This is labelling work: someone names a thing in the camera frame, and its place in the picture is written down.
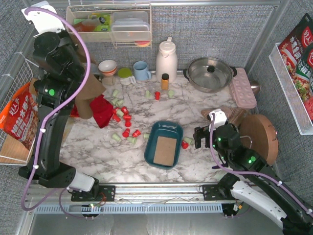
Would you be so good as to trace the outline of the teal storage basket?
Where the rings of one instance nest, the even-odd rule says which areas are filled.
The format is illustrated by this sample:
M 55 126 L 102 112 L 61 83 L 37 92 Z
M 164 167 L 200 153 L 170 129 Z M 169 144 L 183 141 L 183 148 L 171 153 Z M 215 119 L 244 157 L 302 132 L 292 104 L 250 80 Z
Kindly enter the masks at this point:
M 183 128 L 170 121 L 153 124 L 144 152 L 145 161 L 157 168 L 172 169 L 179 159 Z

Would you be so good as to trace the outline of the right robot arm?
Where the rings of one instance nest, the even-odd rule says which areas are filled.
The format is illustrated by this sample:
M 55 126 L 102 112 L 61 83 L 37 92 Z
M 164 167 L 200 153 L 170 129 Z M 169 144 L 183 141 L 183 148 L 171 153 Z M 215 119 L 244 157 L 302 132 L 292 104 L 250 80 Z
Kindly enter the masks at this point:
M 225 164 L 218 167 L 226 175 L 218 182 L 218 192 L 224 198 L 241 200 L 265 215 L 285 235 L 311 235 L 313 211 L 282 182 L 273 169 L 255 150 L 245 147 L 233 124 L 225 124 L 211 131 L 209 126 L 196 127 L 195 147 L 201 140 L 210 148 L 212 156 L 219 156 Z

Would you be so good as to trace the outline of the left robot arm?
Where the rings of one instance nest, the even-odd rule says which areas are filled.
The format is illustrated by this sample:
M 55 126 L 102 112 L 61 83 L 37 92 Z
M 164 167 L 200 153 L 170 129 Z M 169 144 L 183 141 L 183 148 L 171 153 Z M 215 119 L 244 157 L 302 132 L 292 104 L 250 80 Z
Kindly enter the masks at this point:
M 38 91 L 38 128 L 35 150 L 19 175 L 38 180 L 46 188 L 71 187 L 97 193 L 99 181 L 60 162 L 62 137 L 74 106 L 71 100 L 56 113 L 51 112 L 73 95 L 83 82 L 85 68 L 76 53 L 78 47 L 69 33 L 45 32 L 34 41 L 33 58 L 39 63 L 42 78 L 34 83 Z

